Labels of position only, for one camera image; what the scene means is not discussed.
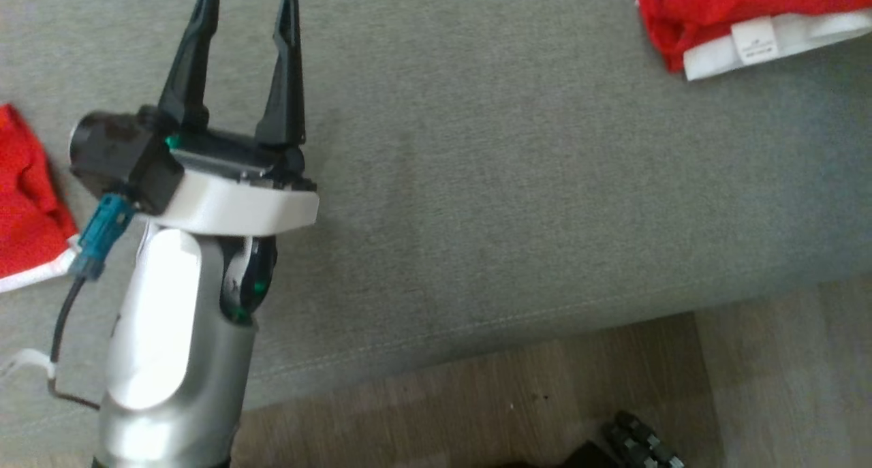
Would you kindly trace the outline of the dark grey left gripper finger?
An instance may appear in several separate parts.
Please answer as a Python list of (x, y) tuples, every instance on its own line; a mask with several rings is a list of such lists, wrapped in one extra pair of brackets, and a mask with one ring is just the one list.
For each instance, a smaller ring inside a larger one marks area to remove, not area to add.
[(204, 92), (219, 14), (220, 0), (196, 0), (159, 98), (158, 108), (184, 129), (208, 126)]
[(299, 0), (281, 0), (272, 34), (277, 60), (255, 141), (275, 149), (306, 142)]

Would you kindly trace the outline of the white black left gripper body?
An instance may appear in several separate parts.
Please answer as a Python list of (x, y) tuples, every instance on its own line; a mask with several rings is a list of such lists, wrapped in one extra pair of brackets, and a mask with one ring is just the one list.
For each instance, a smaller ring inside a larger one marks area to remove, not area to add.
[(303, 175), (298, 148), (280, 151), (228, 131), (181, 131), (165, 139), (184, 175), (161, 227), (219, 237), (270, 237), (317, 221), (317, 185)]

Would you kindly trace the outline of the red garment with white hem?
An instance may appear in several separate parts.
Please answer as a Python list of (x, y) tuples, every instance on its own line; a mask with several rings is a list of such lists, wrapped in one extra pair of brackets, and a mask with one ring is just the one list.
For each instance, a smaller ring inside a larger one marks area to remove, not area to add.
[(0, 106), (0, 292), (65, 275), (79, 231), (25, 118)]

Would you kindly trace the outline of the red t-shirt with white label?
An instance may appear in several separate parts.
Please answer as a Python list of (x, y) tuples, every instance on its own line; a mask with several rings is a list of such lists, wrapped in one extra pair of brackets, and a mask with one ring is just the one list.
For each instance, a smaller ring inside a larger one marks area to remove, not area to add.
[(648, 37), (686, 80), (872, 33), (872, 0), (636, 0)]

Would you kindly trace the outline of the grey sofa seat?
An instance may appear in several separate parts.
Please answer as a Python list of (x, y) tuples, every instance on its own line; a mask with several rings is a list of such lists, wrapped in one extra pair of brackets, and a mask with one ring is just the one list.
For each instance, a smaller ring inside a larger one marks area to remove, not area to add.
[[(872, 270), (872, 34), (706, 80), (635, 0), (300, 0), (314, 226), (278, 238), (247, 409)], [(249, 135), (281, 0), (221, 0)]]

